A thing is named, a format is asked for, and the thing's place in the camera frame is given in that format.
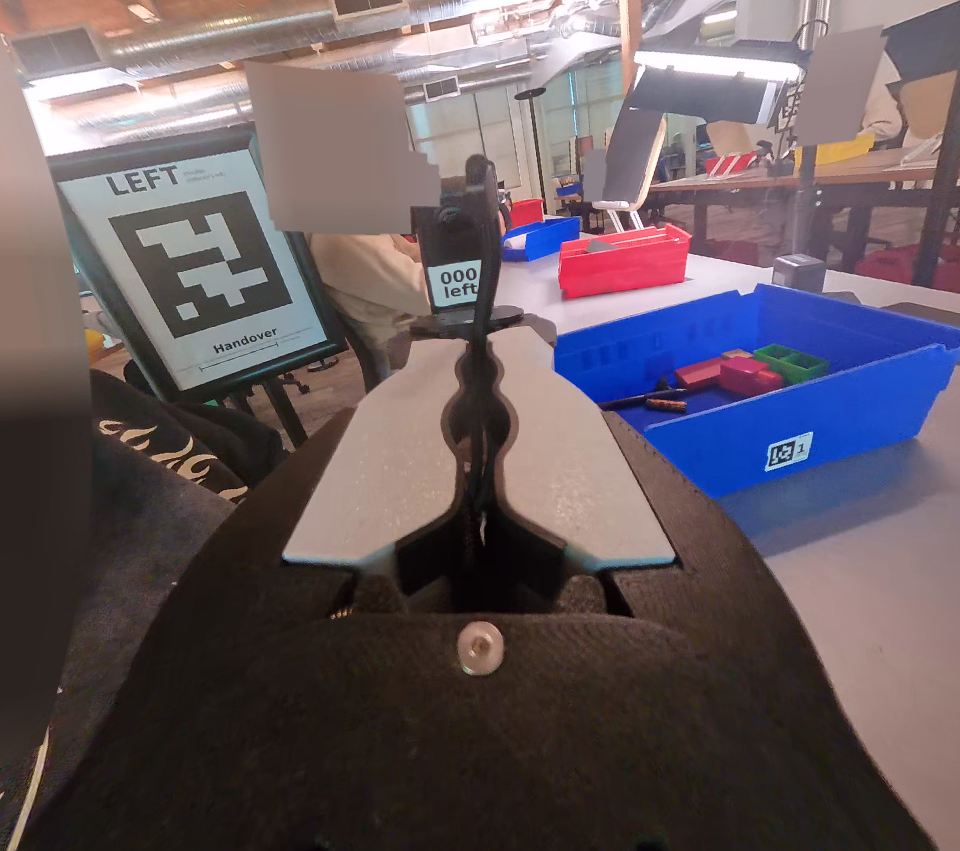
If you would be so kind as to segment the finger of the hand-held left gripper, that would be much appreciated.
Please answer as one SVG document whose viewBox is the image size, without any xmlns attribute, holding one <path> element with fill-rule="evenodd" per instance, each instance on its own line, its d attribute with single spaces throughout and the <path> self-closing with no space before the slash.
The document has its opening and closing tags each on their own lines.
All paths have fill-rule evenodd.
<svg viewBox="0 0 960 851">
<path fill-rule="evenodd" d="M 525 314 L 517 323 L 498 330 L 498 362 L 513 367 L 554 369 L 556 326 L 545 318 Z"/>
<path fill-rule="evenodd" d="M 403 332 L 386 344 L 385 379 L 409 372 L 411 375 L 436 375 L 450 371 L 450 341 L 436 337 L 414 337 Z"/>
</svg>

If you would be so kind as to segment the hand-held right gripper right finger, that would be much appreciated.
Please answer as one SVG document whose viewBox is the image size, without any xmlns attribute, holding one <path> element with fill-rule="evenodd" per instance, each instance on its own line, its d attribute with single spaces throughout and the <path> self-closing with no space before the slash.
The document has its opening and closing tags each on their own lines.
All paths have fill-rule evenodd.
<svg viewBox="0 0 960 851">
<path fill-rule="evenodd" d="M 676 559 L 660 519 L 597 404 L 554 370 L 540 338 L 493 338 L 496 396 L 509 425 L 497 503 L 561 559 L 598 572 Z"/>
</svg>

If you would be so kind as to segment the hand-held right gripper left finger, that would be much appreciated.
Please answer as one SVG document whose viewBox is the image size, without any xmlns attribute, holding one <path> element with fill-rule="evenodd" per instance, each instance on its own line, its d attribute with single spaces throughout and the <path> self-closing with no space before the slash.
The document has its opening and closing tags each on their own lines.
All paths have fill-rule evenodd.
<svg viewBox="0 0 960 851">
<path fill-rule="evenodd" d="M 462 470 L 448 412 L 462 342 L 414 341 L 360 401 L 282 552 L 291 564 L 372 568 L 454 513 Z"/>
</svg>

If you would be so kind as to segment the blue bin with tag sticker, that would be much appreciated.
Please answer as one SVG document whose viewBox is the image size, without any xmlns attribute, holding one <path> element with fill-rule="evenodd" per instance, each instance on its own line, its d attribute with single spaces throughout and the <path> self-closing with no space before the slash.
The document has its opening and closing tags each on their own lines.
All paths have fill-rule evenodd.
<svg viewBox="0 0 960 851">
<path fill-rule="evenodd" d="M 826 364 L 755 397 L 688 391 L 685 414 L 619 414 L 710 497 L 916 437 L 958 363 L 958 329 L 759 284 L 559 336 L 555 370 L 597 404 L 649 393 L 683 367 L 774 346 Z"/>
</svg>

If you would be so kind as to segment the small blue plastic bin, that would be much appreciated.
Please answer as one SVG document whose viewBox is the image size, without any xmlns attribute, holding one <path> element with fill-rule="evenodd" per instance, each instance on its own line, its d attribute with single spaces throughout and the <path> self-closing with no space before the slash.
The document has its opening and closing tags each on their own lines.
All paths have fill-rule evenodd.
<svg viewBox="0 0 960 851">
<path fill-rule="evenodd" d="M 508 231 L 502 239 L 504 263 L 529 263 L 560 252 L 581 237 L 580 216 L 546 217 Z"/>
</svg>

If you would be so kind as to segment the black floor lamp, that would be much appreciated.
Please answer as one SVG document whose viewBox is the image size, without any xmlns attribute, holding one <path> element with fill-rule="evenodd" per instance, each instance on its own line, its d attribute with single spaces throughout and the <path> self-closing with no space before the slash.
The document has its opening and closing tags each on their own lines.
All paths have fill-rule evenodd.
<svg viewBox="0 0 960 851">
<path fill-rule="evenodd" d="M 547 198 L 547 188 L 544 172 L 544 161 L 541 148 L 541 140 L 538 125 L 538 100 L 546 93 L 545 87 L 525 88 L 514 94 L 514 100 L 520 105 L 525 105 L 528 113 L 528 124 L 530 125 L 531 146 L 528 151 L 534 155 L 536 169 L 536 183 L 538 185 L 539 196 L 543 201 Z"/>
</svg>

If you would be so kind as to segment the red toy block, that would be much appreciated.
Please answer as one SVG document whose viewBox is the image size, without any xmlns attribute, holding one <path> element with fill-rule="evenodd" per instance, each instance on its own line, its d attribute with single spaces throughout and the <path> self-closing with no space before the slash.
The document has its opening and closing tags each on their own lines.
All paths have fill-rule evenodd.
<svg viewBox="0 0 960 851">
<path fill-rule="evenodd" d="M 688 391 L 716 388 L 741 398 L 753 398 L 786 387 L 786 379 L 750 353 L 729 352 L 674 372 L 676 385 Z"/>
</svg>

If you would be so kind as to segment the black board on white stand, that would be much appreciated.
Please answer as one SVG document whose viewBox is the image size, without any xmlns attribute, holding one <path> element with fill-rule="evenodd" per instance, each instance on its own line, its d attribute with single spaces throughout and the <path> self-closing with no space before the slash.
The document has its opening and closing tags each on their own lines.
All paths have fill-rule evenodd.
<svg viewBox="0 0 960 851">
<path fill-rule="evenodd" d="M 624 102 L 605 150 L 589 154 L 583 196 L 603 212 L 613 232 L 642 230 L 640 209 L 653 183 L 666 138 L 666 115 Z"/>
</svg>

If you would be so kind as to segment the black printed shirt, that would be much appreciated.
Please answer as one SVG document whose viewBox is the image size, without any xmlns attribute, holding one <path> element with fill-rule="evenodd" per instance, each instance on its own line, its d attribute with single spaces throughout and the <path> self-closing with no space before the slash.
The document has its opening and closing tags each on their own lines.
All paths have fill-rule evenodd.
<svg viewBox="0 0 960 851">
<path fill-rule="evenodd" d="M 179 576 L 288 456 L 242 411 L 160 401 L 95 369 L 90 386 L 91 537 L 35 814 L 83 760 Z"/>
</svg>

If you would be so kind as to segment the tag poster on black stand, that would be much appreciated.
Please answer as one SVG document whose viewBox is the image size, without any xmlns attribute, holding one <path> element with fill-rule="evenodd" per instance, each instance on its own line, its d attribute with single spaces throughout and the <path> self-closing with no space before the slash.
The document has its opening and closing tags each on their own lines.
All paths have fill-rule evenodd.
<svg viewBox="0 0 960 851">
<path fill-rule="evenodd" d="M 262 387 L 306 442 L 282 376 L 348 349 L 300 232 L 271 220 L 255 126 L 48 160 L 74 263 L 168 403 Z"/>
</svg>

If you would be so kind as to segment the green toy block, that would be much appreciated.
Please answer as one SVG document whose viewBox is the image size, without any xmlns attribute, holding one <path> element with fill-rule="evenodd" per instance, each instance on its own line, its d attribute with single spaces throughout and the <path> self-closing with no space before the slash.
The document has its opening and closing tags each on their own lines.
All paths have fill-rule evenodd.
<svg viewBox="0 0 960 851">
<path fill-rule="evenodd" d="M 779 344 L 758 348 L 751 353 L 751 357 L 767 365 L 790 386 L 825 377 L 831 372 L 827 360 Z"/>
</svg>

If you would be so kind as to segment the red and white bin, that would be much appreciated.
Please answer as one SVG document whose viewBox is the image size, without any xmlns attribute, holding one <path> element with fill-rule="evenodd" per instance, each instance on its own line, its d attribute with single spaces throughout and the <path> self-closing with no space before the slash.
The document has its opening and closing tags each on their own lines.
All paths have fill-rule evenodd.
<svg viewBox="0 0 960 851">
<path fill-rule="evenodd" d="M 761 163 L 761 154 L 754 150 L 709 159 L 704 163 L 704 168 L 708 179 L 722 180 L 745 173 Z"/>
</svg>

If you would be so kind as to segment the small grey box red stripe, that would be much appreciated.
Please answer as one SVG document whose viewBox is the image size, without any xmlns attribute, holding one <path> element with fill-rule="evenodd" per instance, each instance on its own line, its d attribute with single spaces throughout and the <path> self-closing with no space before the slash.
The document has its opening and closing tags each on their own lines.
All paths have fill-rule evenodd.
<svg viewBox="0 0 960 851">
<path fill-rule="evenodd" d="M 805 254 L 790 254 L 774 260 L 771 285 L 806 293 L 822 293 L 827 274 L 826 263 Z"/>
</svg>

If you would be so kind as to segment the studio light panel on stand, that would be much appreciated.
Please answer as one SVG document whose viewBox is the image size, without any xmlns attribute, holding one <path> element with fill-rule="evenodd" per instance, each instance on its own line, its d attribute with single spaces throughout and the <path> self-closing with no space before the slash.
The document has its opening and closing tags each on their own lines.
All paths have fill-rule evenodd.
<svg viewBox="0 0 960 851">
<path fill-rule="evenodd" d="M 637 74 L 625 95 L 630 109 L 768 125 L 790 88 L 804 78 L 811 52 L 797 41 L 735 41 L 728 46 L 642 41 Z"/>
</svg>

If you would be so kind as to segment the long wooden workbench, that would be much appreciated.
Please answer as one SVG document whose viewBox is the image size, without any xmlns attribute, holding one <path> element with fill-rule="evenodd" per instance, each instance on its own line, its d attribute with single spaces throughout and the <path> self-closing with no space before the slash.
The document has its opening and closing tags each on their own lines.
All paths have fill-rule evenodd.
<svg viewBox="0 0 960 851">
<path fill-rule="evenodd" d="M 872 151 L 824 165 L 814 172 L 810 247 L 834 248 L 841 253 L 841 269 L 853 272 L 870 244 L 875 209 L 914 208 L 926 213 L 938 162 L 929 154 L 911 160 L 909 149 Z M 662 213 L 668 206 L 691 207 L 692 245 L 698 253 L 708 237 L 708 210 L 712 206 L 739 209 L 779 209 L 789 215 L 800 185 L 798 176 L 772 177 L 755 167 L 728 176 L 708 174 L 654 184 L 642 213 Z"/>
</svg>

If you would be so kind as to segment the yellow plastic bin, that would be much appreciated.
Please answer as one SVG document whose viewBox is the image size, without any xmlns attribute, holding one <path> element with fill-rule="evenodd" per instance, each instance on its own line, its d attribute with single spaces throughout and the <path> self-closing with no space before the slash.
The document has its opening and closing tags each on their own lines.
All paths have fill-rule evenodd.
<svg viewBox="0 0 960 851">
<path fill-rule="evenodd" d="M 819 170 L 865 156 L 873 149 L 876 138 L 874 133 L 859 133 L 855 138 L 846 141 L 818 144 L 815 146 L 814 167 Z"/>
</svg>

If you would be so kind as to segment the black stand pole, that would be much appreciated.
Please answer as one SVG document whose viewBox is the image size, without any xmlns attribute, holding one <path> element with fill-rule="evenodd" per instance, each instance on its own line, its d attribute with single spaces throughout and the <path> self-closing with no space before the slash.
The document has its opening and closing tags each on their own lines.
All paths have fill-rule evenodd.
<svg viewBox="0 0 960 851">
<path fill-rule="evenodd" d="M 959 172 L 959 78 L 954 80 L 927 212 L 920 234 L 912 284 L 931 289 L 940 259 Z"/>
</svg>

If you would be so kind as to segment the black board with wooden back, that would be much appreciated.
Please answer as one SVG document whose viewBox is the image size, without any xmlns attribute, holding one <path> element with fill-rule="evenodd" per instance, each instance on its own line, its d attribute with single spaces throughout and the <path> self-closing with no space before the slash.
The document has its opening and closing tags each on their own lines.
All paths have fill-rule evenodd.
<svg viewBox="0 0 960 851">
<path fill-rule="evenodd" d="M 898 73 L 895 98 L 908 83 L 958 70 L 959 1 L 890 25 L 883 34 L 885 53 Z"/>
</svg>

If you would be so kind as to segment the grey stand post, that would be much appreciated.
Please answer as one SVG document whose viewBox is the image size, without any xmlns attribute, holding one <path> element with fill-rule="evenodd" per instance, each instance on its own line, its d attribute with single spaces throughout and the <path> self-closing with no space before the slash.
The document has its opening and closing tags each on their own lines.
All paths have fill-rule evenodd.
<svg viewBox="0 0 960 851">
<path fill-rule="evenodd" d="M 816 211 L 817 186 L 815 181 L 818 145 L 805 145 L 800 149 L 798 181 L 791 212 L 789 248 L 792 255 L 806 255 L 814 212 Z"/>
</svg>

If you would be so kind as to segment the silver air duct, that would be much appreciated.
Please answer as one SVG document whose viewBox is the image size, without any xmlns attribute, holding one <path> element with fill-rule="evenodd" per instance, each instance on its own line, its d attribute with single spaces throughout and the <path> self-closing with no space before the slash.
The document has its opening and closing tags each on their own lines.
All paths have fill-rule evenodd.
<svg viewBox="0 0 960 851">
<path fill-rule="evenodd" d="M 278 0 L 104 39 L 109 65 L 137 78 L 378 34 L 464 14 L 470 0 Z"/>
</svg>

